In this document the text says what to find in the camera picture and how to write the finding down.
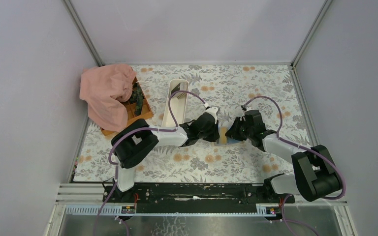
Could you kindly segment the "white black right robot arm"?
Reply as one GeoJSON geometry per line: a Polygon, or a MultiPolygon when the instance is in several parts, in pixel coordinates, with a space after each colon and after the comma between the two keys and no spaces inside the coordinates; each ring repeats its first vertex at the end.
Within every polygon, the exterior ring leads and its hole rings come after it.
{"type": "Polygon", "coordinates": [[[308,202],[320,198],[336,200],[345,195],[342,178],[325,146],[306,147],[282,138],[277,131],[266,128],[258,110],[236,117],[225,135],[237,141],[249,140],[262,152],[292,164],[292,174],[278,174],[264,180],[262,195],[266,201],[274,203],[287,194],[301,195],[308,202]]]}

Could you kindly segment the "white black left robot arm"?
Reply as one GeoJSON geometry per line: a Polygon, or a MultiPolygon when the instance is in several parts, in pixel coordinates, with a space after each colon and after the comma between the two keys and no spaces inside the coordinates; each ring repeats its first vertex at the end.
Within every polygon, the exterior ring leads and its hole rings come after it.
{"type": "Polygon", "coordinates": [[[116,166],[114,196],[121,202],[132,198],[135,168],[156,147],[188,147],[199,140],[215,142],[219,139],[216,115],[204,112],[198,119],[177,127],[150,126],[140,118],[117,134],[112,140],[108,160],[116,166]]]}

